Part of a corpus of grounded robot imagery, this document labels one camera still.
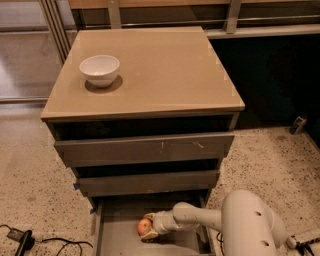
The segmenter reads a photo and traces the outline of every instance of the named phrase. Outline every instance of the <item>drawer unit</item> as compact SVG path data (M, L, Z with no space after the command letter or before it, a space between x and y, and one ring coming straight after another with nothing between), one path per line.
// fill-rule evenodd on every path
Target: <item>drawer unit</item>
M120 83L88 87L79 65L93 55L119 59ZM211 255L203 229L145 244L135 226L205 206L244 107L201 27L80 31L41 118L95 210L94 255Z

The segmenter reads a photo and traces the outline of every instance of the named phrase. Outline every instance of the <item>open drawer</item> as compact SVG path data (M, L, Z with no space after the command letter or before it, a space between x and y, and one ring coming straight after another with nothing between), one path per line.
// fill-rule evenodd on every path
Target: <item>open drawer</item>
M67 167L103 166L222 159L233 138L232 133L199 133L67 140L55 142L55 148Z
M94 256L192 256L211 255L206 229L172 232L159 243L142 243L136 231L138 221L150 212L169 211L181 201L204 207L203 195L188 191L149 195L101 197L96 219Z

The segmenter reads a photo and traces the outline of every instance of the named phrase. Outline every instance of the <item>drawer front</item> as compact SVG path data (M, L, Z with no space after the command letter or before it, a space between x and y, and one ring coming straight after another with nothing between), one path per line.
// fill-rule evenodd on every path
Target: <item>drawer front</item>
M87 197L209 190L216 185L219 174L218 171L210 170L84 178L79 179L77 185Z
M121 139L57 141L55 148L67 167L152 163L223 158L231 133L202 133Z

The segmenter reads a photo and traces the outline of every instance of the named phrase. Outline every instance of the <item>drawer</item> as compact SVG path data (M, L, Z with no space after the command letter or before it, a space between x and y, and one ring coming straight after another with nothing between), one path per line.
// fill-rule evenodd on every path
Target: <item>drawer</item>
M219 174L210 170L82 178L77 186L86 197L209 190L216 185Z
M223 158L233 141L232 133L146 136L55 142L67 167L121 165Z
M199 191L101 197L96 218L95 256L211 255L206 229L172 232L160 243L142 243L136 225L144 214L169 211L181 201L204 207Z

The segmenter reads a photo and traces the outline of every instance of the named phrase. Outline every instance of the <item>beige tabletop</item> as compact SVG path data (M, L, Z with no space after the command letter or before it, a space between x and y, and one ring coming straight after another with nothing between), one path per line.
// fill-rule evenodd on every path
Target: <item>beige tabletop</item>
M79 70L94 55L119 59L119 76L95 89ZM80 31L43 120L157 117L241 111L244 103L201 27Z

